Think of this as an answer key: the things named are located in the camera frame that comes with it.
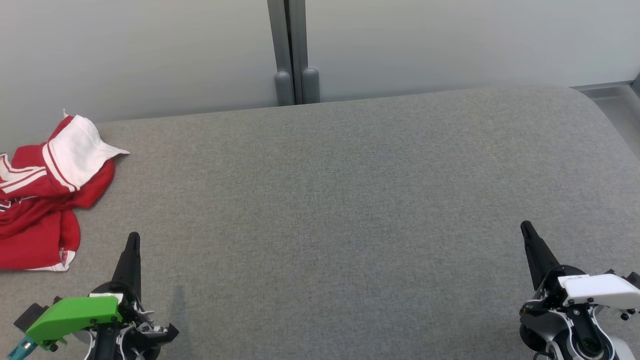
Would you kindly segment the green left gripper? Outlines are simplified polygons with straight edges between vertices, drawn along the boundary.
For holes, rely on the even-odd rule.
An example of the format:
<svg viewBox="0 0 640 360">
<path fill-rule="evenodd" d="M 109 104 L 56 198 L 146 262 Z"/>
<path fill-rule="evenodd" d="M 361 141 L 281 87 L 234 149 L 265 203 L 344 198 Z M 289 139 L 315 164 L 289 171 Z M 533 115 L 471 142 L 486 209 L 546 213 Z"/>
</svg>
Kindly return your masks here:
<svg viewBox="0 0 640 360">
<path fill-rule="evenodd" d="M 153 313 L 141 301 L 140 235 L 128 235 L 112 282 L 85 297 L 55 297 L 25 336 L 38 348 L 54 353 L 66 337 L 87 344 L 83 360 L 157 360 L 162 346 L 173 342 L 179 330 L 156 325 Z"/>
</svg>

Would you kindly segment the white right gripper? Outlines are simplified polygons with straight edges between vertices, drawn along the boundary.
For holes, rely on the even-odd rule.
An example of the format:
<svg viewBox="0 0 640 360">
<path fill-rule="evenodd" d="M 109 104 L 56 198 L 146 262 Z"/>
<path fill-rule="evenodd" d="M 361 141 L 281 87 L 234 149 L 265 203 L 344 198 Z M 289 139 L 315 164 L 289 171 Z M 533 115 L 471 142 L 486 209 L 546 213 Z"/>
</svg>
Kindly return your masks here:
<svg viewBox="0 0 640 360">
<path fill-rule="evenodd" d="M 628 318 L 640 315 L 640 275 L 588 275 L 560 265 L 530 221 L 522 221 L 519 228 L 535 290 L 519 310 L 520 321 L 571 322 L 574 317 L 596 317 L 604 308 Z"/>
</svg>

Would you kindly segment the red shorts with white trim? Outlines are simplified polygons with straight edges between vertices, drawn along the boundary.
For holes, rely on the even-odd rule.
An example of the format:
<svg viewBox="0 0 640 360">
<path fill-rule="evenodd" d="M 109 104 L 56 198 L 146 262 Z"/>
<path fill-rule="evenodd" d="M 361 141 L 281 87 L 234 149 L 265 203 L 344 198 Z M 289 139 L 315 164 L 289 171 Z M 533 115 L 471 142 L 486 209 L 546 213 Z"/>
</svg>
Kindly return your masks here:
<svg viewBox="0 0 640 360">
<path fill-rule="evenodd" d="M 0 200 L 0 271 L 68 271 L 80 240 L 73 210 L 35 197 Z"/>
</svg>

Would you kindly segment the red white jersey shirt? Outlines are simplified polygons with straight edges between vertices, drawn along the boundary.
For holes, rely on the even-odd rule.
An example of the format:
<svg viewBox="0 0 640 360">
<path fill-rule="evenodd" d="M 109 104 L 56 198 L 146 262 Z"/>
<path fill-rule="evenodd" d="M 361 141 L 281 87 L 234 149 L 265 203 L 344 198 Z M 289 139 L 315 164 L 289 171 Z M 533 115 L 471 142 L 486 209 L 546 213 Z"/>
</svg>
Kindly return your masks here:
<svg viewBox="0 0 640 360">
<path fill-rule="evenodd" d="M 48 141 L 0 155 L 0 201 L 57 199 L 74 195 L 127 150 L 107 144 L 88 118 L 65 117 Z"/>
</svg>

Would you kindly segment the grey partition base rail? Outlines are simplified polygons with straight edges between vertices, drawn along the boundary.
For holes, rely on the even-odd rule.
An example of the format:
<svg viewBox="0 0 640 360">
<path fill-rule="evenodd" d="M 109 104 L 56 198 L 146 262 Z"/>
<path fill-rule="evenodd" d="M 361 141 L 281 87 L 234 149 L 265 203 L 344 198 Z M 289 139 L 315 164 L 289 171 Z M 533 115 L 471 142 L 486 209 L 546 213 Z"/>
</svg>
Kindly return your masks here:
<svg viewBox="0 0 640 360">
<path fill-rule="evenodd" d="M 578 85 L 571 86 L 570 88 L 592 99 L 640 99 L 640 73 L 631 80 Z"/>
</svg>

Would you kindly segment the grey double partition post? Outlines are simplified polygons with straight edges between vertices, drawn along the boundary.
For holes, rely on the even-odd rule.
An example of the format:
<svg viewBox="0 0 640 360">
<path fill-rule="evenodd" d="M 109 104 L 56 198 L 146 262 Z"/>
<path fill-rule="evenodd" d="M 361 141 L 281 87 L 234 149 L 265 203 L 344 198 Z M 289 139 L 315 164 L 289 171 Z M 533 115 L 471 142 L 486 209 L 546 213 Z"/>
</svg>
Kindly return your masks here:
<svg viewBox="0 0 640 360">
<path fill-rule="evenodd" d="M 320 102 L 320 78 L 310 66 L 306 0 L 266 0 L 277 72 L 273 80 L 279 106 Z"/>
</svg>

